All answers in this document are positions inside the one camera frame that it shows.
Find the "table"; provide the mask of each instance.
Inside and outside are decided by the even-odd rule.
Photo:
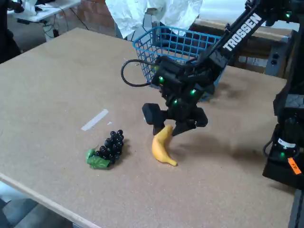
[[[13,15],[13,17],[17,19],[23,19],[30,22],[40,22],[41,20],[45,20],[50,24],[50,26],[44,26],[43,30],[45,32],[46,40],[49,41],[53,37],[53,29],[52,24],[53,20],[51,19],[57,13],[79,5],[81,0],[56,0],[55,2],[46,3],[45,5],[37,5],[42,9],[42,11],[38,11],[35,16],[29,16],[25,13],[14,13],[13,10],[8,11],[8,15]]]
[[[200,104],[207,127],[172,140],[172,167],[153,158],[141,111],[164,100],[120,78],[131,58],[131,42],[77,28],[0,65],[0,181],[85,228],[287,227],[294,190],[262,176],[261,153],[285,80],[227,67]],[[125,76],[144,81],[136,65]],[[90,169],[86,151],[118,129],[121,163]]]

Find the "grapes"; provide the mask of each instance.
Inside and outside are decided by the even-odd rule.
[[[117,132],[111,131],[111,138],[105,140],[104,146],[101,146],[99,151],[95,153],[95,156],[100,156],[105,160],[110,160],[110,165],[115,164],[115,161],[120,158],[123,149],[123,131],[118,130]]]

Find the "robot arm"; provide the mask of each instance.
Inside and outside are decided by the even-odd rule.
[[[247,1],[242,15],[231,26],[227,25],[218,43],[199,58],[178,64],[168,57],[158,57],[151,84],[160,87],[168,110],[161,111],[157,104],[143,106],[147,123],[154,126],[153,133],[164,127],[166,119],[176,121],[173,136],[206,126],[208,119],[203,109],[196,106],[197,102],[205,92],[214,91],[213,83],[229,59],[265,21],[272,25],[278,19],[291,19],[289,6],[287,0]]]
[[[165,127],[166,119],[176,121],[173,136],[205,127],[208,119],[197,102],[205,92],[214,91],[213,83],[241,44],[264,22],[272,26],[277,20],[300,23],[300,29],[291,74],[273,103],[278,124],[263,149],[268,157],[263,175],[304,190],[301,172],[304,171],[304,0],[247,1],[245,11],[226,26],[218,43],[198,58],[179,64],[166,56],[158,57],[151,84],[159,86],[168,109],[163,111],[158,104],[144,104],[142,111],[146,122],[153,125],[154,135]]]

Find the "plastic fruit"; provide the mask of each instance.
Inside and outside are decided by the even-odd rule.
[[[152,141],[152,153],[156,160],[176,166],[177,162],[169,157],[164,146],[166,141],[171,138],[172,131],[173,127],[171,125],[167,125],[154,136]]]

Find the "black cable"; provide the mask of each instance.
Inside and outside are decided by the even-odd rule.
[[[273,137],[271,137],[271,139],[269,140],[269,142],[266,143],[266,145],[263,147],[263,154],[264,154],[266,157],[269,156],[269,154],[266,153],[266,149],[267,149],[267,147],[272,143],[272,139],[273,139]]]
[[[126,62],[123,64],[123,66],[122,66],[122,68],[121,68],[121,70],[120,70],[120,74],[121,74],[121,77],[122,77],[123,81],[124,81],[127,85],[132,86],[132,87],[144,87],[144,86],[149,86],[149,85],[151,85],[151,82],[147,82],[147,83],[145,83],[145,84],[133,84],[133,83],[128,82],[128,81],[125,79],[125,77],[124,77],[124,68],[125,68],[129,63],[132,63],[132,62],[143,63],[143,64],[147,64],[147,65],[150,65],[150,66],[154,66],[154,65],[155,65],[155,64],[153,64],[153,63],[150,63],[150,62],[147,62],[147,61],[144,61],[144,60],[141,60],[141,59],[130,59],[130,60],[126,61]]]
[[[53,21],[53,24],[51,24],[51,25],[44,25],[43,27],[47,27],[47,26],[51,26],[51,28],[48,30],[48,31],[44,31],[44,34],[45,35],[47,35],[48,37],[50,37],[50,38],[55,38],[55,37],[51,37],[49,34],[48,34],[48,32],[50,31],[50,30],[52,30],[52,29],[55,29],[55,27],[54,27],[54,25],[55,25],[55,20],[56,20],[56,15],[54,16],[54,21]]]
[[[134,33],[133,33],[133,35],[132,35],[132,37],[131,37],[131,40],[130,40],[131,42],[132,42],[132,39],[133,39],[133,37],[134,37],[134,34],[135,34],[135,31],[134,31]]]
[[[66,13],[65,13],[65,11],[61,8],[61,7],[59,7],[59,6],[50,6],[50,7],[48,7],[48,6],[46,6],[46,7],[44,7],[44,6],[38,6],[39,8],[59,8],[59,9],[61,9],[61,11],[63,12],[63,15],[65,16],[65,20],[66,20],[66,31],[68,31],[68,23],[67,23],[67,15],[66,15]]]
[[[70,8],[70,10],[75,14],[75,16],[78,18],[78,20],[80,20],[80,22],[85,26],[85,28],[87,30],[89,30],[89,28],[86,26],[86,24],[78,17],[78,15],[74,12],[74,10],[72,10],[72,8]]]

